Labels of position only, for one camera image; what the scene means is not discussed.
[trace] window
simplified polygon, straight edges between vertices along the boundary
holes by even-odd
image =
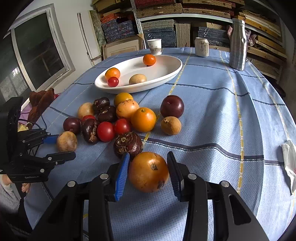
[[[74,66],[64,44],[54,5],[18,18],[0,45],[0,104],[30,91],[45,90]]]

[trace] paper cup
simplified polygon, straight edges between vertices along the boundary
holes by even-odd
[[[160,55],[161,54],[161,39],[151,39],[147,40],[151,54]]]

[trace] cherry tomato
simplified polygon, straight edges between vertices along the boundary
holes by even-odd
[[[131,124],[126,119],[119,119],[114,124],[114,131],[118,135],[123,135],[131,131]]]
[[[109,142],[115,137],[112,123],[104,121],[98,125],[97,134],[101,141]]]
[[[96,119],[93,115],[85,115],[82,120],[81,120],[81,123],[85,122],[85,120],[87,119]]]
[[[108,79],[108,82],[107,82],[109,87],[116,87],[118,83],[119,83],[119,80],[116,77],[110,77],[110,79]]]

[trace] white plate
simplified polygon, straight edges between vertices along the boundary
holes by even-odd
[[[152,66],[146,66],[143,63],[143,57],[137,57],[123,61],[112,66],[120,71],[119,84],[116,87],[109,87],[105,79],[105,70],[95,80],[95,85],[99,89],[112,94],[120,92],[135,93],[149,90],[160,86],[174,78],[182,68],[182,61],[176,57],[167,55],[158,55],[156,63]],[[129,79],[134,74],[143,74],[147,81],[139,84],[129,85]]]

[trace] table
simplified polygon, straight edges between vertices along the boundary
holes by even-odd
[[[63,121],[76,116],[78,107],[85,102],[106,96],[113,103],[115,95],[101,92],[94,80],[109,67],[146,53],[149,50],[112,56],[87,70],[44,112],[47,131],[63,132]],[[296,126],[285,103],[249,61],[242,72],[230,68],[227,52],[210,49],[209,57],[200,58],[193,48],[185,47],[164,49],[163,54],[182,61],[180,73],[162,86],[132,95],[140,106],[157,114],[162,100],[172,90],[185,103],[180,117],[182,131],[166,136],[158,120],[144,143],[144,151],[165,158],[172,150],[178,162],[204,180],[228,180],[256,215],[270,241],[277,240],[296,211],[280,147],[289,138],[296,143]],[[56,151],[54,145],[44,144],[38,156]],[[31,185],[25,209],[32,227],[68,181],[91,181],[118,160],[113,142],[89,145],[78,135],[76,159],[56,166],[47,182]],[[170,180],[152,194],[141,193],[127,182],[121,200],[110,203],[114,240],[182,240],[187,206],[174,196]],[[212,240],[211,202],[208,207],[208,237]],[[87,227],[84,229],[87,239]]]

